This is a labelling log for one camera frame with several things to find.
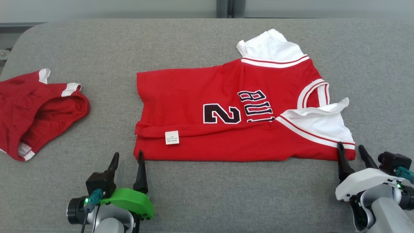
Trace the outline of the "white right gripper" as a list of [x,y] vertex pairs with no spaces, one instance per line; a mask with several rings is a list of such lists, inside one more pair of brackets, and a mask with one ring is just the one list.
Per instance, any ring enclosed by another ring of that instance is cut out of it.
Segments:
[[404,178],[392,176],[379,170],[374,159],[369,155],[363,145],[358,146],[358,151],[366,169],[355,172],[346,158],[346,150],[342,142],[337,143],[338,149],[338,177],[340,184],[336,187],[335,196],[338,201],[348,202],[353,195],[364,192],[380,184],[396,184],[404,181]]

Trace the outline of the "red white basketball jersey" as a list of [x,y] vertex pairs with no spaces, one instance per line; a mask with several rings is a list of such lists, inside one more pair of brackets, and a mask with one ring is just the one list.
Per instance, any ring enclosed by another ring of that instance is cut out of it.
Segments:
[[301,48],[275,29],[239,41],[241,59],[136,75],[144,107],[136,159],[152,161],[337,161],[356,157],[329,83]]

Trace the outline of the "red shorts white trim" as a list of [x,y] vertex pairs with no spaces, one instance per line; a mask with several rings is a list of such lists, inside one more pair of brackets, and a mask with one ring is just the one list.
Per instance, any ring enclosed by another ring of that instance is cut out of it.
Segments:
[[0,82],[0,151],[28,161],[89,113],[78,83],[48,83],[50,69]]

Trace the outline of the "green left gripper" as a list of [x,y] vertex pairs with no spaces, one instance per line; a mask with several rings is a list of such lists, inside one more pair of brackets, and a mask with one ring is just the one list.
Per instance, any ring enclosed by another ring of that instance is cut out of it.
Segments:
[[[145,159],[142,150],[139,151],[137,163],[138,170],[136,174],[136,181],[133,184],[133,189],[117,188],[109,198],[102,198],[100,204],[106,205],[109,203],[133,212],[143,219],[149,220],[154,218],[154,205],[147,196],[149,189],[147,184]],[[119,152],[115,152],[107,169],[107,172],[111,174],[112,177],[115,176],[118,164]]]

